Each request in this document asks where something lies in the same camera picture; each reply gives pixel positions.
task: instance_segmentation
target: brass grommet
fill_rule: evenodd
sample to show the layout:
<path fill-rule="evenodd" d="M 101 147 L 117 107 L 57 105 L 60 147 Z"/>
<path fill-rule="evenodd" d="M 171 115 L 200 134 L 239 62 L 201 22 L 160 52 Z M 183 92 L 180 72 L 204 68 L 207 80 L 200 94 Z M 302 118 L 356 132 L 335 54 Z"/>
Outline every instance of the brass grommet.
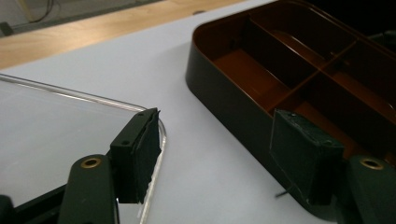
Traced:
<path fill-rule="evenodd" d="M 384 169 L 384 165 L 381 164 L 379 161 L 370 159 L 370 158 L 363 158 L 361 159 L 361 164 L 365 167 L 368 167 L 373 170 L 382 170 Z"/>
<path fill-rule="evenodd" d="M 85 169 L 90 169 L 98 166 L 102 161 L 98 158 L 89 158 L 81 163 L 81 167 Z"/>

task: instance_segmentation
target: transparent acrylic tray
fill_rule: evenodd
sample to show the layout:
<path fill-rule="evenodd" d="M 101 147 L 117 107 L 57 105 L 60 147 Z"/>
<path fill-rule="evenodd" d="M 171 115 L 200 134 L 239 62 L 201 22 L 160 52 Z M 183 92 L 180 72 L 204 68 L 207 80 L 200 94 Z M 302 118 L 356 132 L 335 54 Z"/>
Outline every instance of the transparent acrylic tray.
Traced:
<path fill-rule="evenodd" d="M 64 185 L 72 164 L 106 154 L 145 108 L 83 92 L 0 75 L 0 194 L 21 205 Z M 164 150 L 166 134 L 160 122 Z M 146 223 L 163 153 L 144 204 L 120 204 L 120 223 Z"/>

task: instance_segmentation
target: white table surface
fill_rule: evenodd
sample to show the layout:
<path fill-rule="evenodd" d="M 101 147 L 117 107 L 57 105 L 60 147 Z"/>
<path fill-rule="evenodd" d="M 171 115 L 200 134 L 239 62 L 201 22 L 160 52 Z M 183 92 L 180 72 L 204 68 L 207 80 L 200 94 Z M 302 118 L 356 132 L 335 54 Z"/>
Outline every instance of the white table surface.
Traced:
<path fill-rule="evenodd" d="M 195 27 L 267 2 L 246 1 L 0 73 L 161 109 L 168 142 L 149 224 L 328 223 L 289 195 L 276 199 L 284 189 L 185 82 Z"/>

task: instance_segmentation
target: wooden floor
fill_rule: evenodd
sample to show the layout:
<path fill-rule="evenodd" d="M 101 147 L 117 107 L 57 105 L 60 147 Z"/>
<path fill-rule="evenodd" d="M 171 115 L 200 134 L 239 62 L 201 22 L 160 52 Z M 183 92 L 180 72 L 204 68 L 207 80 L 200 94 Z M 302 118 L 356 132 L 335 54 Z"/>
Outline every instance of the wooden floor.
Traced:
<path fill-rule="evenodd" d="M 120 35 L 244 0 L 165 0 L 103 16 L 0 38 L 0 69 L 96 44 Z"/>

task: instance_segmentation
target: dark red bento box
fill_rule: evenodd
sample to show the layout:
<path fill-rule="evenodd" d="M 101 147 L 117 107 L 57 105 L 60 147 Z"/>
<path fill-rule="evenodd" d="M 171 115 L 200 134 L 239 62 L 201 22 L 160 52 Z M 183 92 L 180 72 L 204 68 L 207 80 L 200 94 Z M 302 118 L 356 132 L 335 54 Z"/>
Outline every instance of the dark red bento box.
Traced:
<path fill-rule="evenodd" d="M 199 26 L 186 80 L 284 187 L 269 154 L 275 109 L 308 118 L 345 146 L 346 159 L 363 154 L 396 165 L 396 56 L 305 2 L 278 1 Z M 332 219 L 330 209 L 295 199 Z"/>

